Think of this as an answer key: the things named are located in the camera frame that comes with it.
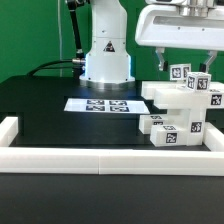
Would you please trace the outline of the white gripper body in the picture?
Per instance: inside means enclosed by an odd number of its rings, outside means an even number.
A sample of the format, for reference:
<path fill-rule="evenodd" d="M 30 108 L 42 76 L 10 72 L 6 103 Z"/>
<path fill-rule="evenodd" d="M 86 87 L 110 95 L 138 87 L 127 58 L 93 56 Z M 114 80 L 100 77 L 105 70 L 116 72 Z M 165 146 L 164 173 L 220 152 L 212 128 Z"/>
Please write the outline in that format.
<path fill-rule="evenodd" d="M 141 46 L 224 51 L 224 6 L 206 17 L 182 16 L 181 7 L 150 4 L 140 13 L 135 41 Z"/>

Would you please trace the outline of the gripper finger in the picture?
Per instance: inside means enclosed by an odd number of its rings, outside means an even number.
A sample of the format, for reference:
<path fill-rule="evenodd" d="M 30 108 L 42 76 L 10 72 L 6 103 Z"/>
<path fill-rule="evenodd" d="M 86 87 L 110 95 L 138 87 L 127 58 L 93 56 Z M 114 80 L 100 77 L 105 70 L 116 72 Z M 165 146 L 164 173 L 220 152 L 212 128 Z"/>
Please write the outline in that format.
<path fill-rule="evenodd" d="M 159 60 L 158 68 L 160 71 L 166 71 L 167 70 L 167 61 L 163 57 L 163 53 L 165 52 L 165 49 L 163 47 L 157 47 L 155 50 L 155 53 L 157 55 L 157 58 Z"/>
<path fill-rule="evenodd" d="M 210 65 L 215 61 L 218 52 L 215 50 L 210 50 L 208 52 L 208 58 L 201 64 L 201 71 L 208 73 Z"/>

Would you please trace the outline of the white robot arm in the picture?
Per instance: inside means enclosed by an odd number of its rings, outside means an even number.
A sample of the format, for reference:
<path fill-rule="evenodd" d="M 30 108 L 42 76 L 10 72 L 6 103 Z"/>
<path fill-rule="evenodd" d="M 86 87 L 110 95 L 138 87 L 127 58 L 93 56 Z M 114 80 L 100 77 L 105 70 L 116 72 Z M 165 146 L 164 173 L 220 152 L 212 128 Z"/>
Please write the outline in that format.
<path fill-rule="evenodd" d="M 96 88 L 119 88 L 135 81 L 126 51 L 127 12 L 119 0 L 65 0 L 70 11 L 76 43 L 76 58 L 85 66 L 80 82 Z M 224 0 L 145 0 L 135 31 L 140 46 L 153 46 L 159 69 L 167 66 L 167 48 L 207 50 L 203 64 L 208 69 L 219 51 L 224 51 Z M 92 47 L 81 47 L 76 9 L 89 3 L 92 9 Z"/>

